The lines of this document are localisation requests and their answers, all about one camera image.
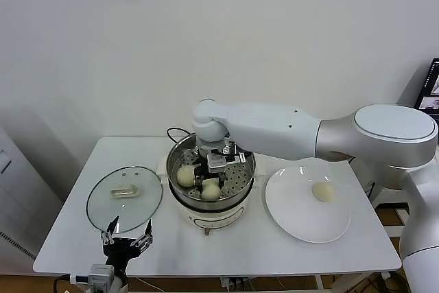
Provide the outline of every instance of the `table leg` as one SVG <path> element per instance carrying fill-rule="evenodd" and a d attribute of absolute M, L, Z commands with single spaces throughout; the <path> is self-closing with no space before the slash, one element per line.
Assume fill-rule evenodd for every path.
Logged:
<path fill-rule="evenodd" d="M 343 293 L 368 278 L 373 272 L 360 272 L 358 274 L 344 274 L 334 281 L 331 286 L 333 293 Z"/>
<path fill-rule="evenodd" d="M 322 282 L 322 277 L 319 274 L 316 274 L 316 275 L 314 275 L 314 278 L 316 279 L 317 288 L 319 290 L 323 290 L 324 286 L 323 286 L 323 282 Z"/>

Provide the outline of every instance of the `cord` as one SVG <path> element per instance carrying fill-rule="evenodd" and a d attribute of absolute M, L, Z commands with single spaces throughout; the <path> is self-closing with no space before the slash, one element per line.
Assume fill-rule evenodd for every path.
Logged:
<path fill-rule="evenodd" d="M 250 288 L 252 289 L 253 292 L 256 292 L 256 290 L 253 287 L 252 280 L 250 278 L 248 279 L 248 285 L 250 285 Z"/>
<path fill-rule="evenodd" d="M 164 292 L 164 290 L 162 290 L 161 288 L 159 288 L 159 287 L 157 287 L 155 285 L 152 285 L 151 283 L 148 283 L 147 281 L 144 281 L 143 279 L 140 279 L 138 277 L 136 277 L 136 279 L 141 281 L 142 283 L 148 285 L 148 286 L 151 286 L 152 288 L 155 288 L 156 290 L 159 290 L 160 292 Z"/>
<path fill-rule="evenodd" d="M 232 277 L 232 278 L 230 278 L 230 281 L 233 283 L 233 291 L 236 291 L 236 278 L 235 277 Z"/>
<path fill-rule="evenodd" d="M 287 290 L 287 291 L 288 291 L 288 289 L 285 287 L 285 285 L 282 284 L 282 282 L 281 282 L 281 280 L 279 279 L 279 277 L 276 277 L 276 279 L 277 279 L 277 281 L 279 282 L 279 284 L 281 284 L 282 288 L 283 288 L 284 290 Z"/>
<path fill-rule="evenodd" d="M 179 131 L 181 131 L 181 132 L 185 132 L 186 134 L 190 134 L 190 132 L 188 132 L 187 130 L 185 130 L 184 128 L 180 128 L 180 127 L 169 127 L 167 130 L 166 130 L 166 135 L 167 135 L 167 137 L 169 137 L 174 143 L 177 143 L 177 140 L 175 140 L 171 135 L 170 135 L 170 133 L 169 132 L 171 132 L 172 130 L 179 130 Z"/>
<path fill-rule="evenodd" d="M 246 286 L 244 285 L 244 278 L 243 277 L 238 277 L 238 279 L 241 282 L 242 290 L 245 292 L 246 291 Z"/>
<path fill-rule="evenodd" d="M 395 290 L 388 288 L 387 285 L 385 284 L 385 280 L 383 279 L 383 277 L 380 276 L 377 278 L 378 292 L 382 292 L 382 293 L 391 293 L 391 292 L 408 293 L 409 292 L 409 288 L 408 288 L 409 284 L 405 280 L 405 278 L 402 277 L 400 274 L 397 274 L 396 272 L 391 272 L 390 278 L 395 282 L 395 284 L 398 288 Z"/>
<path fill-rule="evenodd" d="M 58 282 L 59 281 L 70 281 L 70 275 L 69 274 L 64 274 L 62 276 L 59 276 L 58 278 L 56 278 L 54 280 L 54 293 L 58 293 Z"/>
<path fill-rule="evenodd" d="M 372 183 L 372 187 L 370 188 L 370 190 L 369 190 L 369 193 L 368 193 L 368 198 L 370 198 L 370 197 L 371 197 L 371 195 L 372 195 L 372 192 L 373 192 L 373 188 L 375 188 L 375 182 L 374 182 L 374 183 Z"/>

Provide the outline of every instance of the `white table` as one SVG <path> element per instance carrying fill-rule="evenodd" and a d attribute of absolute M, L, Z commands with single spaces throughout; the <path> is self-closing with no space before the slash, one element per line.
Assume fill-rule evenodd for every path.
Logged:
<path fill-rule="evenodd" d="M 88 274 L 92 264 L 105 263 L 99 231 L 85 213 L 88 195 L 102 177 L 120 167 L 141 165 L 155 171 L 171 146 L 168 138 L 100 139 L 41 248 L 34 270 Z M 331 166 L 349 197 L 351 224 L 335 242 L 310 244 L 284 232 L 263 204 L 263 187 L 268 178 L 293 162 L 261 155 L 257 159 L 266 175 L 259 177 L 246 212 L 234 225 L 213 231 L 208 237 L 179 218 L 176 201 L 164 185 L 163 199 L 152 216 L 154 243 L 138 259 L 130 261 L 128 276 L 260 277 L 369 273 L 401 267 L 401 260 L 347 162 Z M 138 237 L 143 227 L 122 235 Z"/>

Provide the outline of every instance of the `pot base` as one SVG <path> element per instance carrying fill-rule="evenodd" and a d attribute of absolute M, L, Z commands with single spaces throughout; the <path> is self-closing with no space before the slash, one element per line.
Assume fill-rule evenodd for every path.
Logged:
<path fill-rule="evenodd" d="M 227 211 L 219 213 L 201 213 L 188 209 L 181 205 L 177 200 L 177 210 L 180 217 L 187 223 L 204 230 L 205 235 L 209 235 L 210 230 L 225 228 L 235 223 L 244 213 L 248 204 L 248 196 L 238 205 Z"/>

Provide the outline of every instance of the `white plate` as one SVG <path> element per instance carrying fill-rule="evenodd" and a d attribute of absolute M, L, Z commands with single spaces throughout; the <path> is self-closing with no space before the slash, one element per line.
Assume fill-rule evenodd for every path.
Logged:
<path fill-rule="evenodd" d="M 321 202 L 312 186 L 330 182 L 337 189 L 331 202 Z M 340 185 L 332 179 L 327 162 L 303 159 L 280 169 L 269 179 L 265 200 L 274 220 L 290 235 L 310 243 L 327 243 L 340 238 L 351 221 L 351 210 Z"/>

